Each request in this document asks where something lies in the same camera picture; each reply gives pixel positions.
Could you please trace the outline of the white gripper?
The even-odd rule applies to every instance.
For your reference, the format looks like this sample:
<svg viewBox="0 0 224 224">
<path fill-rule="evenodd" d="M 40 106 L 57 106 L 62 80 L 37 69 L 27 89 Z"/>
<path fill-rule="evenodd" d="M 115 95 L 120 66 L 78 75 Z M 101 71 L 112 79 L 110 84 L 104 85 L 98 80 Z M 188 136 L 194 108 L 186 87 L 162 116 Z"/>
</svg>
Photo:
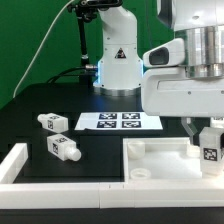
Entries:
<svg viewBox="0 0 224 224">
<path fill-rule="evenodd" d="M 191 79 L 179 67 L 149 69 L 142 80 L 141 103 L 147 115 L 182 117 L 190 144 L 198 145 L 190 117 L 224 117 L 224 78 Z"/>
</svg>

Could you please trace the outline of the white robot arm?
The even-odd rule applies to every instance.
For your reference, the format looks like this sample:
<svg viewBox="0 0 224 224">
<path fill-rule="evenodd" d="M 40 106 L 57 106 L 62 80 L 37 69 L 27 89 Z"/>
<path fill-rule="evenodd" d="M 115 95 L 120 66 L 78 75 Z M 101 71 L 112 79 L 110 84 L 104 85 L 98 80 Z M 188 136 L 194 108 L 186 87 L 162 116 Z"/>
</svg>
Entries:
<svg viewBox="0 0 224 224">
<path fill-rule="evenodd" d="M 141 93 L 148 115 L 224 118 L 224 0 L 157 0 L 158 19 L 174 38 L 139 56 L 137 20 L 100 4 L 103 56 L 94 88 L 113 96 Z"/>
</svg>

